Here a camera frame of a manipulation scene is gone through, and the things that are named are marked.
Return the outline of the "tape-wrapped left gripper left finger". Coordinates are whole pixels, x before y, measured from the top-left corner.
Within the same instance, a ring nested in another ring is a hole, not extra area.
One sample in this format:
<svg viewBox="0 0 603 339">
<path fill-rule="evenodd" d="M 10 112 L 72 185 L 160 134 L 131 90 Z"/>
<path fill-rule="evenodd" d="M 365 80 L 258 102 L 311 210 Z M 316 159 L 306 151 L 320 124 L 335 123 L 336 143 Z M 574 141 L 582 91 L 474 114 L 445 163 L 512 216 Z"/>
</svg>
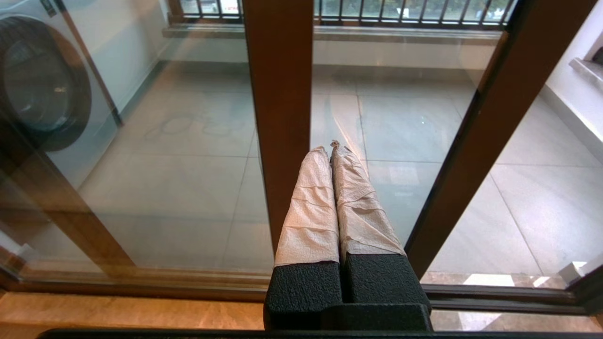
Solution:
<svg viewBox="0 0 603 339">
<path fill-rule="evenodd" d="M 323 311 L 342 304 L 339 238 L 332 169 L 319 146 L 301 163 L 278 240 L 265 330 L 319 330 Z"/>
</svg>

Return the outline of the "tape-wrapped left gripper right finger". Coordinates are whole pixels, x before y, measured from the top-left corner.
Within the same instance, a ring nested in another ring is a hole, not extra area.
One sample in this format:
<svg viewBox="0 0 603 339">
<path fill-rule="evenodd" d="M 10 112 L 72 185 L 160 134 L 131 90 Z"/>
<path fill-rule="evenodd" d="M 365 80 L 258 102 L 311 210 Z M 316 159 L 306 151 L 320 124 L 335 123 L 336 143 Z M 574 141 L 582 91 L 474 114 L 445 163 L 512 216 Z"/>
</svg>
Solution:
<svg viewBox="0 0 603 339">
<path fill-rule="evenodd" d="M 325 330 L 431 331 L 431 303 L 362 163 L 331 145 L 343 303 L 324 311 Z"/>
</svg>

